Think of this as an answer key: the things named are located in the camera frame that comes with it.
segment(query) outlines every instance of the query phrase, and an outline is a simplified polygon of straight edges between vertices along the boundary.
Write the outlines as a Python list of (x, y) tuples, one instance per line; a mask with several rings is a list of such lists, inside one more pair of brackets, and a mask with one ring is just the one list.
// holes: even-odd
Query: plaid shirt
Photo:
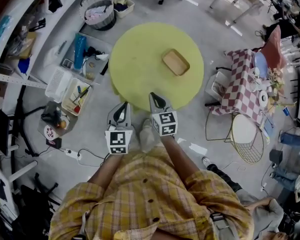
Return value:
[(241, 240), (251, 239), (251, 215), (233, 190), (211, 171), (197, 171), (182, 182), (166, 150), (123, 157), (107, 189), (79, 183), (54, 214), (50, 240), (70, 240), (90, 211), (88, 240), (150, 240), (156, 229), (188, 239), (216, 240), (210, 210), (224, 214)]

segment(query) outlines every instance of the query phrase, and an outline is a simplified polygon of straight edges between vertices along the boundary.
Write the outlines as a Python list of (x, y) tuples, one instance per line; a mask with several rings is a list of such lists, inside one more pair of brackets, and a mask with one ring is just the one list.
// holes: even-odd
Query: wicker basket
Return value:
[[(98, 18), (87, 20), (86, 11), (88, 9), (99, 7), (99, 6), (107, 6), (105, 13)], [(87, 23), (89, 26), (99, 31), (109, 30), (116, 23), (116, 14), (114, 11), (114, 0), (82, 0), (79, 9), (79, 14), (81, 19), (83, 19), (85, 23)]]

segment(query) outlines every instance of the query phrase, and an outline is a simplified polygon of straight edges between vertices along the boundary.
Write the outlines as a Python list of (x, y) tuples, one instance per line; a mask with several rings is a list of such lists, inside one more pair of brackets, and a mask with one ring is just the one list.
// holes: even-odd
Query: checkered table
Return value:
[(258, 125), (263, 118), (263, 109), (260, 107), (259, 91), (250, 91), (247, 85), (253, 80), (248, 72), (253, 66), (253, 55), (250, 49), (230, 51), (232, 58), (232, 72), (229, 87), (221, 100), (221, 106), (212, 106), (210, 109), (215, 115), (224, 115), (233, 112), (246, 115)]

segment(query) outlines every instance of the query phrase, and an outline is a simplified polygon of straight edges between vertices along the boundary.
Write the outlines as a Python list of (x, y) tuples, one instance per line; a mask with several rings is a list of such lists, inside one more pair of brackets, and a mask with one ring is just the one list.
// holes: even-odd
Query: yellow round table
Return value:
[[(176, 49), (190, 64), (176, 76), (163, 62), (163, 54)], [(113, 47), (109, 71), (117, 92), (132, 105), (150, 111), (149, 93), (168, 98), (173, 109), (188, 104), (204, 78), (204, 61), (196, 43), (175, 26), (151, 22), (128, 30)]]

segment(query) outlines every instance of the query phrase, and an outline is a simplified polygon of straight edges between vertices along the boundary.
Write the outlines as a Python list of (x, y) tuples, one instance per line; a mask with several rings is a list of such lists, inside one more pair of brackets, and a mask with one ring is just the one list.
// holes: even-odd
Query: concrete floor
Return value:
[[(291, 119), (286, 117), (280, 109), (276, 110), (274, 115), (275, 135), (270, 144), (264, 148), (262, 159), (254, 164), (245, 163), (234, 148), (229, 143), (223, 141), (206, 141), (205, 122), (208, 109), (204, 106), (206, 102), (213, 99), (205, 93), (205, 86), (217, 66), (231, 66), (229, 58), (223, 55), (223, 51), (255, 48), (262, 46), (262, 41), (255, 36), (255, 31), (260, 30), (262, 24), (270, 25), (270, 14), (267, 14), (268, 7), (264, 6), (258, 16), (247, 15), (236, 25), (236, 30), (228, 28), (225, 21), (231, 21), (247, 8), (243, 2), (236, 6), (230, 4), (232, 0), (221, 0), (214, 10), (210, 10), (209, 4), (213, 0), (193, 0), (198, 6), (186, 0), (165, 0), (163, 5), (158, 5), (159, 0), (132, 0), (135, 2), (134, 11), (125, 18), (118, 19), (116, 25), (106, 31), (99, 32), (91, 29), (89, 26), (84, 27), (82, 32), (91, 35), (112, 45), (130, 28), (146, 22), (163, 22), (175, 25), (186, 32), (198, 45), (204, 59), (204, 80), (202, 87), (194, 99), (185, 107), (177, 111), (179, 131), (176, 139), (186, 140), (182, 147), (196, 162), (197, 166), (204, 169), (201, 164), (200, 154), (195, 155), (189, 148), (191, 143), (207, 149), (206, 155), (214, 161), (220, 169), (229, 174), (234, 181), (251, 194), (258, 198), (266, 196), (261, 192), (261, 180), (264, 173), (270, 165), (269, 151), (277, 147), (284, 151), (284, 159), (290, 153), (287, 146), (277, 143), (279, 130), (289, 129), (292, 125)], [(290, 86), (287, 84), (286, 89), (289, 93)], [(38, 106), (45, 105), (48, 98), (45, 96), (43, 89), (27, 87), (24, 95), (25, 111), (32, 110)], [(112, 90), (110, 76), (105, 75), (102, 83), (93, 88), (93, 93), (88, 100), (88, 104), (78, 118), (74, 129), (62, 137), (62, 148), (68, 148), (78, 151), (82, 148), (89, 149), (95, 154), (104, 157), (107, 153), (105, 140), (106, 119), (108, 112), (120, 102)], [(25, 121), (25, 128), (29, 140), (37, 152), (44, 151), (46, 146), (45, 138), (37, 131), (38, 121), (41, 112), (29, 116)], [(145, 112), (139, 111), (132, 115), (132, 123), (137, 130), (140, 129), (141, 123), (147, 116)], [(230, 126), (230, 116), (212, 116), (208, 124), (208, 133), (212, 137), (224, 137)], [(17, 152), (17, 156), (23, 156), (22, 148)], [(31, 184), (31, 177), (35, 172), (40, 174), (42, 182), (52, 186), (54, 182), (59, 183), (59, 187), (54, 194), (62, 199), (66, 192), (75, 184), (87, 181), (98, 169), (101, 159), (94, 157), (88, 152), (82, 152), (83, 158), (80, 161), (82, 166), (73, 158), (66, 156), (59, 150), (52, 150), (36, 158), (38, 166), (24, 175), (19, 184)], [(32, 157), (23, 157), (18, 159), (18, 166), (24, 166), (32, 161)], [(271, 170), (266, 173), (263, 183), (267, 183), (266, 190), (275, 197), (279, 195), (282, 188), (276, 184), (273, 179), (269, 178)]]

